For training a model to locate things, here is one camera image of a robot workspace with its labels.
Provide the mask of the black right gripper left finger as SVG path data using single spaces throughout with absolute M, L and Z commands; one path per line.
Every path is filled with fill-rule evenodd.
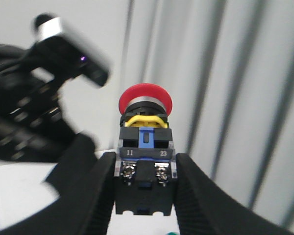
M 116 154 L 104 153 L 58 200 L 0 235 L 104 235 L 114 204 Z

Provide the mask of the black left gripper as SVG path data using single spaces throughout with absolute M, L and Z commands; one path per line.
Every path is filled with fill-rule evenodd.
M 57 91 L 65 81 L 63 74 L 55 71 L 49 82 L 33 74 L 45 66 L 34 48 L 0 44 L 0 159 L 56 162 L 60 158 L 46 182 L 63 195 L 98 159 L 93 140 L 82 133 L 75 137 L 62 118 Z

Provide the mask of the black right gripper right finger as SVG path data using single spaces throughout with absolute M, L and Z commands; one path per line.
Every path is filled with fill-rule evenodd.
M 222 191 L 187 154 L 177 154 L 174 201 L 182 235 L 289 235 Z

